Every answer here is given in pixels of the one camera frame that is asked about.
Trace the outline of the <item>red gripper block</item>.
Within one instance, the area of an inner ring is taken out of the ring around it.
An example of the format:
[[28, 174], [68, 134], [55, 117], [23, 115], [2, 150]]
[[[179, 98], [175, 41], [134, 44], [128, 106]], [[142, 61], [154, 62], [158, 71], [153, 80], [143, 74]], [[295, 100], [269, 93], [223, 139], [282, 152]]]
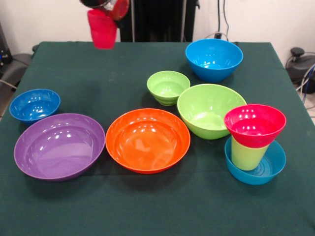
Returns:
[[130, 0], [110, 0], [105, 5], [108, 15], [114, 19], [117, 28], [121, 28], [121, 19], [127, 14]]

